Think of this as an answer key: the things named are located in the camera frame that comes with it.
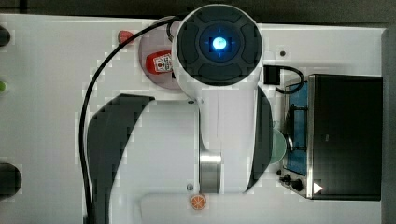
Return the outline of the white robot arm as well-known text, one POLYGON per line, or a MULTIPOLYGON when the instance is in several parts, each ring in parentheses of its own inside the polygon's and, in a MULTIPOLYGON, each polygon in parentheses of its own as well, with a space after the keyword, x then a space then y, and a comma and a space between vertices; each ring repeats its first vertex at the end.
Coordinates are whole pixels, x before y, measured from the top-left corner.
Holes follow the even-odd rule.
POLYGON ((273 119, 257 23, 237 7, 199 7, 180 20, 171 57, 186 99, 120 94, 91 118, 87 224, 143 224, 150 194, 186 194, 200 210, 209 194, 247 192, 269 165, 273 119))

